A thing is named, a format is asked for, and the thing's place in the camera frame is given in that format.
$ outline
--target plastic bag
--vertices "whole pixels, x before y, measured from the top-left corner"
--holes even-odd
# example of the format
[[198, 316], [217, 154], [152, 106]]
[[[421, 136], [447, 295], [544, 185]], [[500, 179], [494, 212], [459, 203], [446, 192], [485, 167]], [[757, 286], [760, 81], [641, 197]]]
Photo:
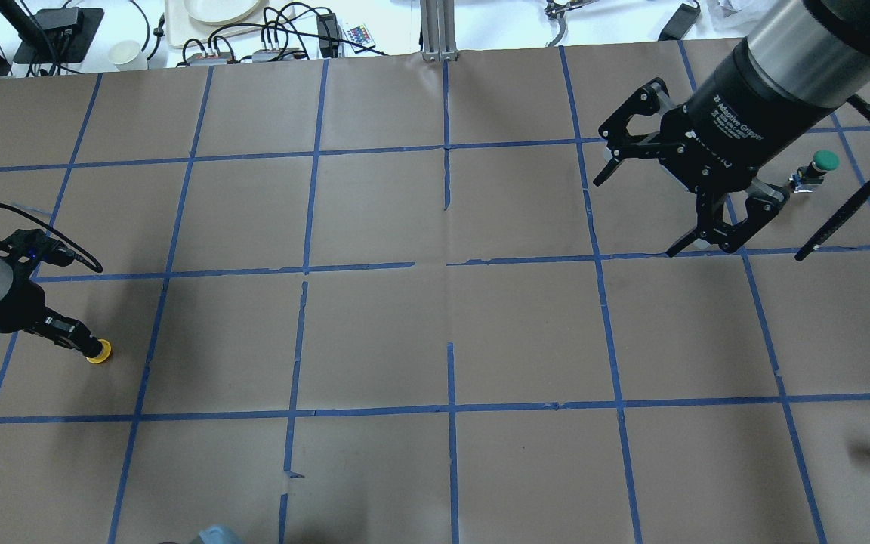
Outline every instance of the plastic bag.
[[708, 0], [714, 30], [745, 35], [757, 26], [777, 0]]

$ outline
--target blue grid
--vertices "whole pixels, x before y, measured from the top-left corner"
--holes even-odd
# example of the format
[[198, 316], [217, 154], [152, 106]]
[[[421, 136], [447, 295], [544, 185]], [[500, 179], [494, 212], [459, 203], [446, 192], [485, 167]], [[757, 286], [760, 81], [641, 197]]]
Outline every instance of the blue grid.
[[[690, 68], [690, 59], [686, 55], [686, 49], [682, 42], [678, 42], [680, 46], [681, 56], [683, 56], [684, 66], [686, 66], [687, 77], [690, 80], [691, 88], [696, 88], [696, 80]], [[183, 189], [180, 191], [180, 199], [178, 203], [176, 220], [173, 229], [172, 241], [170, 243], [169, 256], [167, 258], [165, 271], [162, 273], [144, 273], [144, 274], [106, 274], [106, 275], [90, 275], [90, 276], [58, 276], [49, 278], [38, 278], [40, 283], [56, 283], [56, 282], [89, 282], [89, 281], [112, 281], [112, 280], [139, 280], [139, 279], [159, 279], [162, 280], [162, 293], [160, 293], [158, 307], [156, 308], [156, 316], [154, 320], [153, 333], [151, 335], [146, 364], [143, 369], [141, 385], [134, 413], [132, 414], [96, 414], [96, 416], [9, 416], [0, 417], [0, 424], [42, 424], [42, 423], [74, 423], [74, 422], [130, 422], [131, 430], [128, 438], [127, 452], [123, 462], [122, 473], [117, 490], [117, 497], [112, 512], [112, 523], [110, 525], [110, 536], [108, 542], [113, 544], [116, 540], [116, 531], [118, 526], [119, 515], [122, 508], [122, 502], [125, 495], [125, 486], [128, 483], [128, 473], [130, 472], [131, 456], [134, 451], [136, 434], [138, 426], [144, 421], [190, 421], [190, 420], [218, 420], [218, 419], [266, 419], [266, 418], [283, 418], [287, 420], [287, 437], [285, 441], [284, 451], [284, 471], [291, 474], [291, 462], [293, 458], [293, 437], [294, 426], [297, 418], [307, 417], [363, 417], [363, 416], [393, 416], [393, 414], [410, 414], [410, 413], [448, 413], [449, 414], [449, 482], [450, 482], [450, 513], [452, 513], [452, 543], [457, 544], [460, 541], [460, 524], [458, 515], [458, 455], [457, 455], [457, 437], [455, 429], [455, 418], [457, 413], [477, 413], [477, 411], [524, 411], [524, 410], [615, 410], [618, 414], [619, 421], [619, 440], [621, 440], [622, 458], [624, 459], [626, 487], [628, 487], [629, 505], [631, 506], [631, 517], [634, 530], [634, 538], [637, 543], [643, 541], [642, 531], [639, 521], [639, 511], [637, 507], [637, 496], [633, 481], [633, 469], [631, 464], [631, 456], [629, 456], [628, 433], [626, 433], [625, 410], [635, 409], [635, 407], [670, 407], [670, 406], [746, 406], [746, 405], [767, 405], [767, 403], [779, 403], [782, 406], [785, 418], [788, 424], [788, 433], [791, 435], [791, 443], [794, 447], [795, 458], [797, 459], [798, 468], [801, 472], [802, 483], [804, 483], [805, 493], [807, 493], [808, 506], [811, 510], [811, 515], [817, 531], [818, 540], [821, 543], [826, 542], [824, 527], [822, 526], [821, 518], [817, 510], [817, 505], [814, 498], [814, 493], [811, 488], [810, 479], [807, 474], [807, 467], [804, 464], [804, 456], [801, 453], [801, 442], [798, 437], [797, 428], [794, 426], [794, 418], [791, 415], [790, 405], [792, 403], [831, 403], [831, 402], [853, 402], [853, 400], [870, 400], [870, 393], [857, 394], [826, 394], [826, 395], [788, 395], [784, 386], [783, 379], [777, 374], [777, 359], [776, 352], [773, 348], [773, 339], [770, 338], [770, 330], [767, 327], [767, 318], [764, 316], [762, 302], [760, 302], [760, 293], [758, 292], [757, 284], [754, 280], [753, 270], [750, 266], [750, 255], [787, 255], [794, 254], [797, 248], [776, 248], [764, 250], [742, 250], [739, 257], [745, 265], [745, 272], [752, 291], [755, 310], [758, 314], [760, 327], [764, 334], [764, 341], [767, 344], [767, 352], [769, 352], [771, 367], [778, 385], [778, 395], [769, 397], [733, 397], [733, 398], [693, 398], [693, 399], [643, 399], [643, 400], [626, 400], [622, 396], [622, 387], [619, 383], [619, 368], [617, 360], [615, 360], [615, 345], [613, 341], [612, 320], [609, 305], [606, 298], [606, 289], [603, 279], [602, 263], [604, 261], [613, 261], [613, 259], [635, 259], [635, 258], [664, 258], [663, 254], [602, 254], [600, 245], [598, 245], [597, 234], [593, 227], [593, 207], [591, 207], [589, 194], [589, 179], [587, 176], [586, 162], [583, 156], [583, 145], [591, 144], [591, 142], [604, 141], [603, 138], [583, 138], [580, 132], [579, 118], [576, 110], [575, 97], [573, 94], [572, 79], [570, 75], [569, 63], [566, 61], [565, 49], [560, 46], [560, 62], [563, 66], [563, 75], [566, 77], [566, 92], [569, 98], [569, 107], [573, 121], [573, 138], [563, 139], [548, 139], [548, 141], [496, 141], [496, 142], [479, 142], [478, 144], [452, 144], [450, 142], [449, 133], [449, 63], [443, 64], [443, 99], [444, 99], [444, 123], [445, 123], [445, 140], [444, 144], [429, 145], [429, 146], [410, 146], [410, 147], [385, 147], [385, 148], [367, 148], [367, 149], [344, 149], [321, 151], [320, 135], [322, 122], [324, 117], [324, 100], [325, 86], [327, 85], [329, 61], [324, 62], [322, 68], [320, 97], [317, 113], [317, 129], [315, 133], [314, 149], [310, 152], [287, 152], [287, 153], [260, 153], [260, 154], [245, 154], [245, 155], [223, 155], [223, 156], [203, 156], [196, 155], [197, 145], [199, 144], [200, 130], [203, 124], [204, 113], [207, 107], [208, 94], [210, 94], [211, 80], [213, 79], [213, 68], [208, 68], [207, 79], [204, 87], [203, 98], [200, 106], [200, 111], [197, 119], [196, 133], [193, 138], [193, 145], [189, 157], [184, 158], [165, 158], [165, 159], [139, 159], [139, 161], [110, 161], [110, 162], [76, 162], [76, 155], [79, 151], [79, 145], [82, 143], [83, 134], [89, 122], [90, 114], [92, 113], [94, 101], [99, 92], [101, 79], [103, 75], [96, 78], [93, 94], [83, 118], [82, 127], [80, 127], [79, 137], [76, 139], [76, 145], [73, 148], [72, 157], [66, 164], [56, 165], [22, 165], [22, 166], [2, 166], [0, 172], [23, 172], [23, 170], [38, 170], [38, 169], [65, 169], [63, 183], [59, 190], [55, 207], [53, 208], [51, 221], [53, 223], [58, 214], [62, 203], [63, 193], [65, 193], [66, 185], [68, 185], [69, 177], [74, 168], [106, 168], [106, 166], [119, 165], [154, 165], [154, 164], [169, 164], [170, 162], [185, 162], [187, 164], [186, 172], [184, 172]], [[832, 114], [832, 119], [835, 121], [834, 128], [812, 128], [813, 133], [835, 133], [839, 135], [845, 151], [852, 162], [856, 176], [860, 183], [864, 183], [864, 176], [861, 172], [859, 164], [857, 164], [852, 148], [848, 144], [845, 133], [849, 131], [870, 131], [870, 127], [842, 127], [837, 117]], [[448, 403], [442, 405], [423, 405], [423, 406], [392, 406], [392, 407], [374, 407], [374, 409], [337, 409], [337, 410], [298, 410], [297, 409], [297, 392], [301, 375], [301, 347], [303, 347], [304, 334], [304, 309], [307, 305], [307, 281], [301, 285], [301, 300], [298, 316], [298, 331], [295, 347], [295, 361], [291, 383], [291, 400], [290, 407], [287, 410], [257, 410], [257, 411], [233, 411], [232, 413], [143, 413], [143, 400], [145, 397], [147, 380], [150, 372], [150, 362], [152, 361], [155, 348], [156, 338], [159, 334], [159, 324], [162, 320], [163, 308], [166, 303], [167, 290], [172, 278], [189, 278], [189, 277], [206, 277], [206, 276], [228, 276], [228, 275], [264, 275], [264, 274], [298, 274], [308, 275], [320, 272], [338, 272], [347, 270], [377, 270], [377, 269], [400, 269], [411, 268], [415, 265], [414, 262], [387, 262], [387, 263], [366, 263], [366, 264], [345, 264], [335, 266], [311, 266], [310, 265], [310, 237], [313, 224], [314, 200], [316, 196], [317, 170], [318, 161], [321, 155], [349, 155], [349, 154], [372, 154], [372, 153], [395, 153], [395, 152], [418, 152], [429, 151], [442, 148], [445, 151], [445, 208], [448, 209], [452, 202], [452, 177], [450, 177], [450, 161], [449, 154], [452, 149], [476, 149], [476, 148], [493, 148], [493, 147], [517, 147], [517, 146], [539, 146], [539, 145], [576, 145], [577, 158], [579, 162], [580, 180], [582, 183], [582, 196], [585, 204], [587, 220], [590, 224], [590, 238], [593, 246], [593, 254], [591, 255], [558, 255], [558, 257], [543, 257], [543, 258], [493, 258], [493, 259], [471, 259], [466, 262], [449, 263], [449, 266], [477, 266], [477, 265], [500, 265], [500, 264], [525, 264], [538, 262], [578, 262], [591, 261], [594, 263], [595, 274], [597, 275], [598, 302], [603, 317], [604, 332], [607, 340], [609, 352], [610, 369], [613, 379], [614, 400], [595, 400], [594, 402], [572, 402], [572, 403], [467, 403], [467, 405], [459, 405], [455, 400], [455, 347], [453, 344], [448, 344], [446, 355], [448, 355]], [[304, 238], [304, 265], [301, 267], [286, 267], [280, 269], [232, 269], [232, 270], [201, 270], [189, 272], [174, 272], [172, 270], [173, 258], [176, 251], [177, 239], [180, 232], [180, 224], [182, 224], [184, 213], [184, 201], [186, 201], [187, 188], [189, 188], [190, 172], [193, 170], [193, 165], [196, 162], [213, 162], [213, 161], [238, 161], [238, 159], [269, 159], [281, 157], [312, 157], [312, 169], [310, 180], [310, 197], [308, 197], [307, 210], [307, 226], [305, 226]], [[733, 207], [729, 207], [729, 213], [732, 214]], [[870, 246], [860, 246], [856, 248], [845, 247], [825, 247], [819, 250], [821, 252], [870, 252]], [[711, 257], [711, 255], [724, 255], [722, 252], [715, 251], [690, 251], [683, 252], [679, 258], [697, 258]], [[0, 390], [6, 372], [9, 368], [11, 354], [13, 354], [17, 335], [13, 334], [10, 337], [9, 347], [6, 351], [5, 358], [0, 369]], [[279, 542], [284, 541], [284, 531], [286, 529], [286, 519], [288, 512], [288, 496], [285, 494], [280, 498], [279, 510]]]

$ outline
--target yellow object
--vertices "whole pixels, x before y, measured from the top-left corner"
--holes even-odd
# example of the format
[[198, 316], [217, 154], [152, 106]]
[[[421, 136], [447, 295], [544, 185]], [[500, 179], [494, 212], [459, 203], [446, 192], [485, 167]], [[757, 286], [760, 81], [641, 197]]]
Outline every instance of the yellow object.
[[93, 363], [94, 365], [101, 365], [103, 362], [106, 362], [106, 359], [110, 358], [110, 355], [113, 354], [113, 347], [110, 342], [103, 340], [100, 338], [100, 344], [103, 345], [103, 351], [100, 351], [100, 354], [94, 357], [86, 357], [86, 360]]

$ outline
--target green cap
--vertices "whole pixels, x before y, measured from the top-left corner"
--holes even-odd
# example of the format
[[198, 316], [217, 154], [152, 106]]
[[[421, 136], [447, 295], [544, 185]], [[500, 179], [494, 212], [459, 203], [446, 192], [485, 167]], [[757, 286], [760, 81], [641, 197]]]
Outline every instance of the green cap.
[[838, 156], [826, 149], [822, 149], [814, 154], [814, 165], [821, 172], [833, 172], [833, 170], [838, 169], [840, 164], [841, 161]]

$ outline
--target white cup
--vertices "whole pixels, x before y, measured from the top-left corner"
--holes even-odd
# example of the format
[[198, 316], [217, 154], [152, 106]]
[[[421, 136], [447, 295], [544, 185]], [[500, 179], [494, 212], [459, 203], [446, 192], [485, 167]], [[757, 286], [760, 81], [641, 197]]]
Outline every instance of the white cup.
[[120, 72], [147, 69], [143, 48], [134, 40], [125, 40], [112, 46], [106, 57]]

